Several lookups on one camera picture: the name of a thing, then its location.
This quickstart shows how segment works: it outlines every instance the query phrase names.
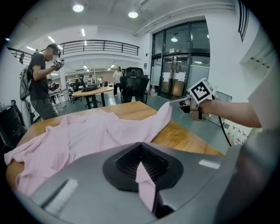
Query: ceiling beam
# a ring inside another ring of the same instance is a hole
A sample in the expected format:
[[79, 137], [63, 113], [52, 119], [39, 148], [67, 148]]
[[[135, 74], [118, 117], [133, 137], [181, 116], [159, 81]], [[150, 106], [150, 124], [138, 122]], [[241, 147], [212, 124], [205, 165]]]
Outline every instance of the ceiling beam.
[[112, 8], [114, 7], [115, 3], [116, 3], [116, 0], [113, 0], [113, 1], [108, 5], [108, 14], [111, 13]]

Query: floor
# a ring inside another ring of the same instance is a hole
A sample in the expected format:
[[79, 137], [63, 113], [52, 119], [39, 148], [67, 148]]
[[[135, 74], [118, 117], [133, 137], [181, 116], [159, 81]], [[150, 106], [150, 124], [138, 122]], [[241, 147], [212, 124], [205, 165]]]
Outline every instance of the floor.
[[[96, 95], [96, 99], [101, 101], [101, 95]], [[105, 104], [106, 106], [120, 104], [120, 92], [118, 92], [118, 96], [114, 96], [113, 93], [105, 93], [104, 94]], [[159, 108], [167, 102], [168, 99], [165, 99], [160, 96], [148, 96], [147, 105], [152, 107], [155, 110], [159, 110]], [[65, 110], [61, 111], [61, 104], [55, 106], [58, 114], [65, 115], [74, 112], [79, 112], [82, 110], [88, 109], [85, 107], [86, 100], [82, 98], [82, 101], [78, 100], [74, 104], [70, 103], [70, 101], [63, 102], [63, 106]], [[211, 121], [206, 122], [198, 122], [194, 121], [190, 114], [185, 114], [180, 108], [173, 108], [172, 109], [172, 116], [171, 119], [181, 126], [185, 127], [187, 130], [192, 132], [193, 134], [197, 135], [198, 137], [202, 138], [206, 141], [209, 145], [214, 147], [215, 149], [219, 150], [221, 153], [226, 154], [227, 149], [229, 147], [223, 131], [220, 126], [212, 123]]]

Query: black cable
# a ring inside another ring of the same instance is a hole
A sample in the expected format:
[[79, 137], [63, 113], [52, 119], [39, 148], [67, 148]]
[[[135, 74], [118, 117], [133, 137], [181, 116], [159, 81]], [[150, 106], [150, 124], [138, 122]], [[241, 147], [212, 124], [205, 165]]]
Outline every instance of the black cable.
[[230, 141], [228, 140], [227, 134], [226, 134], [226, 132], [224, 131], [224, 126], [223, 126], [222, 120], [221, 120], [221, 118], [220, 118], [219, 116], [218, 116], [218, 118], [219, 118], [219, 121], [220, 121], [220, 126], [222, 127], [222, 130], [223, 130], [224, 136], [225, 136], [226, 139], [227, 139], [227, 143], [229, 144], [229, 146], [231, 146], [231, 143], [230, 143]]

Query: white label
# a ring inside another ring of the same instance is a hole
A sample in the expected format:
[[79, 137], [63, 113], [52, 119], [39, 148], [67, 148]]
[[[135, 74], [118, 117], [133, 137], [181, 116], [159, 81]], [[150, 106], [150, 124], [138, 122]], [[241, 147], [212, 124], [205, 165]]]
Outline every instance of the white label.
[[212, 161], [208, 161], [208, 160], [200, 160], [199, 165], [202, 165], [202, 166], [207, 166], [209, 168], [213, 168], [213, 169], [219, 169], [220, 168], [220, 164], [219, 163], [216, 163], [216, 162], [212, 162]]

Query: pink shirt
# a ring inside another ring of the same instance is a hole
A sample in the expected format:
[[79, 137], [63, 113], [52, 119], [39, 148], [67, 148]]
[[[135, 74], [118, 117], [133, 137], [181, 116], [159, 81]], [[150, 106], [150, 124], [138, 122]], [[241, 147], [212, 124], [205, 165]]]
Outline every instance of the pink shirt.
[[151, 142], [168, 124], [172, 107], [165, 103], [156, 115], [142, 121], [119, 119], [102, 110], [94, 116], [65, 116], [56, 126], [4, 155], [24, 162], [24, 171], [16, 177], [17, 189], [31, 196], [49, 177], [74, 160], [112, 147]]

